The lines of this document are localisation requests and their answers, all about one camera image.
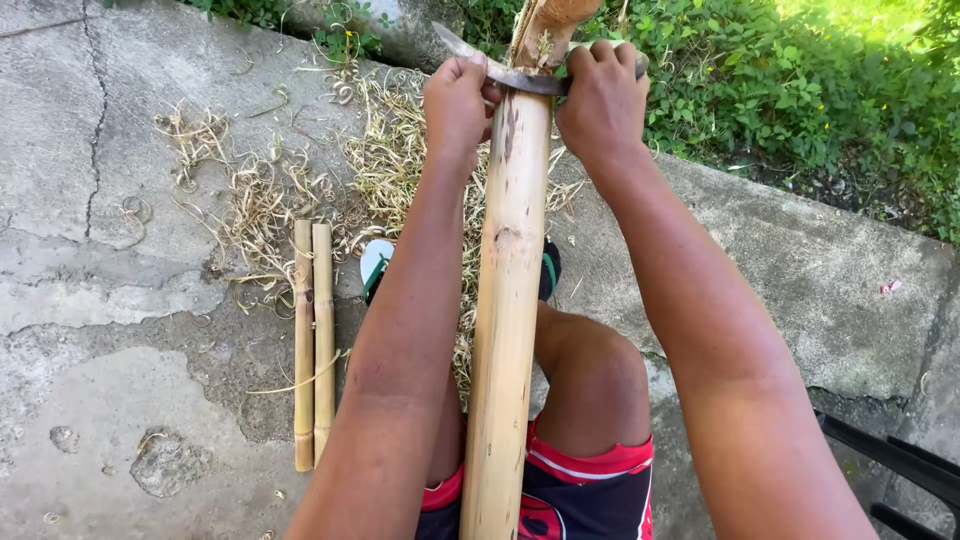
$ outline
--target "red shorts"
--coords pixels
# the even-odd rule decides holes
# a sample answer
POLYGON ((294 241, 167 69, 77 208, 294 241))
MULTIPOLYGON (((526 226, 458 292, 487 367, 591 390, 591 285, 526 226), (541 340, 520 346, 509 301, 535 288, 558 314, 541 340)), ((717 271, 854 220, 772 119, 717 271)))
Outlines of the red shorts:
MULTIPOLYGON (((616 445, 594 457, 572 457, 527 427, 527 457, 517 527, 518 540, 629 538, 652 540, 650 482, 653 437, 640 446, 616 445)), ((418 540, 459 536, 464 466, 423 491, 418 540)))

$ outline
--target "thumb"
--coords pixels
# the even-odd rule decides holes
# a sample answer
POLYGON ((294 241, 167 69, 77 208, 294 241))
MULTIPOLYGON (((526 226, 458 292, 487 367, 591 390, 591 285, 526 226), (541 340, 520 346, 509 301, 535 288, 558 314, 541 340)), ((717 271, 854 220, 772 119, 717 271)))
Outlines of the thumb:
POLYGON ((461 75, 467 85, 474 88, 483 86, 487 79, 487 55, 477 51, 468 61, 460 62, 461 75))

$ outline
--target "bamboo pole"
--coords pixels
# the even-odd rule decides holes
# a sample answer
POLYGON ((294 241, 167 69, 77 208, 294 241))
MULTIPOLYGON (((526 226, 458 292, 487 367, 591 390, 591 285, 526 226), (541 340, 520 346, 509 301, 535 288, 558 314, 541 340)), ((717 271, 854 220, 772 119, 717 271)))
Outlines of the bamboo pole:
POLYGON ((329 225, 315 223, 313 226, 313 282, 314 319, 314 411, 313 411, 313 464, 320 461, 326 438, 333 426, 336 381, 330 365, 333 358, 333 261, 330 249, 332 230, 329 225))
MULTIPOLYGON (((508 63, 550 73, 599 0, 527 0, 508 63), (547 50, 541 37, 547 36, 547 50)), ((553 101, 507 89, 493 117, 461 540, 516 538, 553 101)))
POLYGON ((294 222, 294 465, 298 472, 313 468, 313 271, 310 267, 309 219, 294 222))

